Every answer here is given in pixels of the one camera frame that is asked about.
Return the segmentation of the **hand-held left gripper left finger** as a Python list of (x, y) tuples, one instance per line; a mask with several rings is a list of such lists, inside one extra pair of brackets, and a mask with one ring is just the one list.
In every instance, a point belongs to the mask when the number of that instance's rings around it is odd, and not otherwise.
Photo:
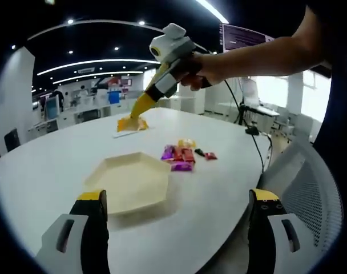
[(84, 192), (42, 235), (35, 259), (44, 273), (109, 273), (107, 195)]

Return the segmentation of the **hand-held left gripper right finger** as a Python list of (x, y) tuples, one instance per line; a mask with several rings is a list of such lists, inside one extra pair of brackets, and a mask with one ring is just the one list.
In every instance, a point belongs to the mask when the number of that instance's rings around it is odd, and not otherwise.
[(249, 192), (248, 273), (310, 273), (316, 247), (309, 228), (273, 192)]

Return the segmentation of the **person's right hand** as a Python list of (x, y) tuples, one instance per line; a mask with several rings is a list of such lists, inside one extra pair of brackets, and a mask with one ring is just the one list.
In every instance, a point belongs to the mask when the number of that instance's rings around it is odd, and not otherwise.
[(187, 63), (196, 69), (195, 73), (189, 72), (182, 80), (182, 86), (189, 86), (192, 91), (198, 91), (208, 86), (220, 83), (220, 58), (218, 55), (199, 54), (192, 55)]

